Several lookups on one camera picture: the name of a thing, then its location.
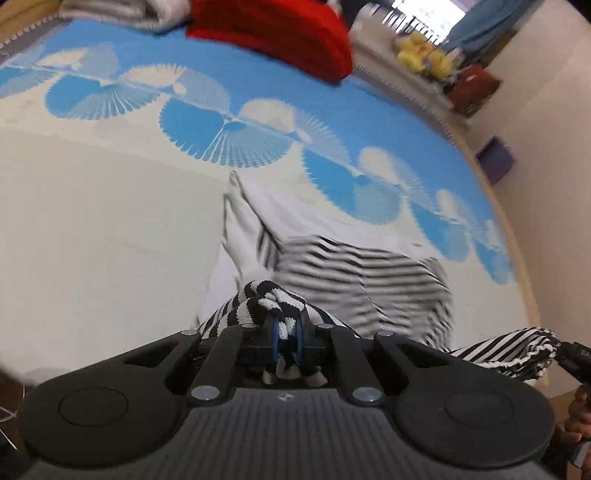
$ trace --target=purple object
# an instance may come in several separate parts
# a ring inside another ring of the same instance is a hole
[[[498,182],[515,163],[509,149],[497,137],[492,137],[476,158],[491,184]]]

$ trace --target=ribbed gray panel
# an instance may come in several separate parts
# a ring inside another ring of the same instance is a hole
[[[534,463],[463,471],[406,445],[384,414],[336,390],[238,389],[218,407],[195,408],[160,450],[95,471],[39,462],[23,480],[549,480]]]

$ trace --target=yellow toy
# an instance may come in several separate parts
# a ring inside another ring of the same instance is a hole
[[[453,63],[447,54],[420,32],[413,31],[406,37],[397,38],[395,45],[400,51],[397,60],[411,72],[427,71],[436,79],[445,80],[453,71]]]

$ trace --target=red folded fabric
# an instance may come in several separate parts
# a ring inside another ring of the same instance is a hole
[[[347,29],[317,0],[194,0],[188,37],[233,43],[327,82],[353,70]]]

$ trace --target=black and white striped cloth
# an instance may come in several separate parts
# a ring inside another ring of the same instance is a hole
[[[279,320],[278,351],[290,367],[296,363],[296,318],[304,309],[315,325],[330,323],[346,326],[330,313],[307,303],[304,298],[272,281],[264,280],[248,283],[207,322],[202,323],[199,331],[204,338],[216,337],[227,326],[243,323],[261,324],[269,314],[273,315]],[[559,346],[560,341],[550,330],[531,327],[449,353],[481,367],[525,381],[543,375],[556,356]],[[265,383],[273,383],[275,373],[271,366],[266,366],[263,377]],[[326,383],[321,372],[314,370],[301,373],[309,386],[321,386]]]
[[[388,330],[447,349],[452,295],[440,263],[322,236],[290,238],[273,280],[330,312],[363,338]]]

